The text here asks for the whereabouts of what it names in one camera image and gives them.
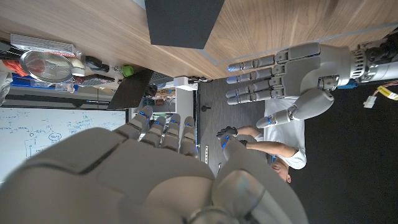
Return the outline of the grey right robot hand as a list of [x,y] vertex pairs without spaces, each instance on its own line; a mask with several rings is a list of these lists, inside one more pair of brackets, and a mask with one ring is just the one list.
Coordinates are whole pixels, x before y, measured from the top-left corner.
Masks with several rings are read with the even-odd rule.
[[146,106],[109,131],[91,128],[12,171],[2,223],[306,223],[292,188],[231,134],[218,174],[198,159],[192,117],[150,124]]

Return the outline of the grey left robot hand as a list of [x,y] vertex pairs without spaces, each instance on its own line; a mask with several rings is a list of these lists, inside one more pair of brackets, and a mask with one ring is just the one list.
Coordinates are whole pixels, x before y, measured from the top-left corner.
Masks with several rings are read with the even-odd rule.
[[294,100],[286,109],[267,114],[258,128],[278,126],[312,118],[328,110],[336,87],[350,80],[354,55],[348,47],[318,42],[296,45],[268,55],[228,66],[229,84],[248,82],[248,86],[226,93],[229,105],[268,100]]

